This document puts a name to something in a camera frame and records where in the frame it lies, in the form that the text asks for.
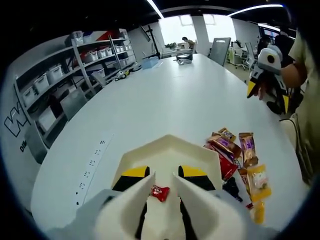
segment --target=bright window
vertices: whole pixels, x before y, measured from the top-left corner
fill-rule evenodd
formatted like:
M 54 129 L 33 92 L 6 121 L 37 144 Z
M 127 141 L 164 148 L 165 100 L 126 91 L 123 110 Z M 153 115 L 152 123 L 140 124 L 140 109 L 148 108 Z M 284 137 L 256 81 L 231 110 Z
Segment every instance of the bright window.
M 214 38 L 231 38 L 236 40 L 234 23 L 229 16 L 224 15 L 203 15 L 209 42 L 213 43 Z
M 182 43 L 183 37 L 196 41 L 196 32 L 190 15 L 172 16 L 159 20 L 164 44 Z

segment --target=ceiling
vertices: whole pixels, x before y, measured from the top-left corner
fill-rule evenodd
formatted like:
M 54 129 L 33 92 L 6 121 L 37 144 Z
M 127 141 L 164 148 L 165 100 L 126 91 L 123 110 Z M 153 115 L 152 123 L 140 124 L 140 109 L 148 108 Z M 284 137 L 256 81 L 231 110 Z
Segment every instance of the ceiling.
M 183 14 L 221 14 L 228 15 L 237 10 L 266 4 L 266 0 L 154 0 L 164 17 Z M 15 59 L 23 52 L 34 46 L 68 35 L 72 31 L 97 31 L 115 28 L 131 30 L 139 25 L 156 22 L 159 16 L 146 0 L 117 0 L 98 2 L 72 2 L 71 6 L 65 2 L 55 1 L 54 4 L 19 3 L 9 15 L 2 15 L 4 26 L 5 50 L 11 50 L 11 57 Z M 234 18 L 256 23 L 269 23 L 273 26 L 288 25 L 289 20 L 284 8 L 264 8 L 240 13 Z

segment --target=power outlet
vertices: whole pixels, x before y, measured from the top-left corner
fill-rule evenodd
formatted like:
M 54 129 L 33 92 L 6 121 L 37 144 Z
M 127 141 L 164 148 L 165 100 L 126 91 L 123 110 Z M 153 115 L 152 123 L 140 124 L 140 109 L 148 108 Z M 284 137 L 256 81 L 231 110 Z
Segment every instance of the power outlet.
M 74 190 L 73 204 L 76 208 L 79 208 L 84 204 L 90 183 L 113 136 L 114 135 L 110 132 L 104 132 L 102 137 L 97 141 L 97 144 L 93 148 L 92 155 L 88 159 L 84 171 L 81 173 L 80 179 Z

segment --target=wall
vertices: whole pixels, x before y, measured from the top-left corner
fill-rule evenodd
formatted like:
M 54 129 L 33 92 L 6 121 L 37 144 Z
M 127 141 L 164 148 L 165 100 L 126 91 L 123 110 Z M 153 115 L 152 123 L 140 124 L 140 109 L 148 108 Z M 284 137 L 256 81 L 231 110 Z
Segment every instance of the wall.
M 252 47 L 254 48 L 259 42 L 258 37 L 260 38 L 258 25 L 234 18 L 232 19 L 232 21 L 236 39 L 239 40 L 243 46 L 244 43 L 250 42 L 252 44 Z
M 208 55 L 212 42 L 209 42 L 206 23 L 203 16 L 192 16 L 193 26 L 196 34 L 196 51 L 205 56 Z
M 154 22 L 150 24 L 150 27 L 153 30 L 153 35 L 155 38 L 156 45 L 158 47 L 159 52 L 161 53 L 162 50 L 165 48 L 164 38 L 162 37 L 160 25 L 158 22 Z M 131 41 L 132 49 L 135 54 L 136 60 L 139 62 L 142 60 L 145 55 L 143 52 L 148 56 L 151 55 L 152 52 L 152 40 L 148 42 L 144 37 L 140 28 L 136 28 L 128 32 L 128 36 Z
M 93 32 L 92 39 L 101 36 L 105 31 Z M 18 57 L 7 68 L 0 93 L 0 146 L 6 173 L 13 185 L 16 195 L 30 211 L 31 195 L 40 165 L 24 147 L 25 132 L 29 126 L 23 114 L 14 90 L 14 79 L 45 56 L 65 47 L 67 36 L 44 42 Z

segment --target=ceiling light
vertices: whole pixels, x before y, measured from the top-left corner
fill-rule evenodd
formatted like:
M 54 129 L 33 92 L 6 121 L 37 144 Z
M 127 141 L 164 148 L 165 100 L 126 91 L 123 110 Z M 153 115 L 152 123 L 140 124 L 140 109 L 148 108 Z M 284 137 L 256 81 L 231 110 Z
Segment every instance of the ceiling light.
M 259 6 L 252 6 L 252 7 L 248 7 L 246 9 L 242 9 L 240 11 L 236 11 L 234 13 L 231 13 L 229 15 L 227 15 L 228 17 L 231 17 L 233 15 L 239 14 L 239 13 L 243 13 L 246 11 L 250 11 L 253 9 L 262 9 L 262 8 L 283 8 L 284 6 L 282 6 L 281 4 L 265 4 L 265 5 L 259 5 Z
M 159 8 L 156 6 L 156 4 L 154 3 L 154 1 L 152 0 L 146 0 L 150 6 L 155 10 L 155 12 L 160 16 L 160 18 L 164 19 L 164 16 L 162 15 L 162 13 L 160 12 Z
M 271 30 L 275 30 L 275 31 L 280 32 L 280 28 L 277 28 L 277 27 L 274 27 L 274 26 L 269 26 L 269 25 L 262 24 L 262 23 L 258 23 L 258 26 L 262 27 L 262 28 L 271 29 Z

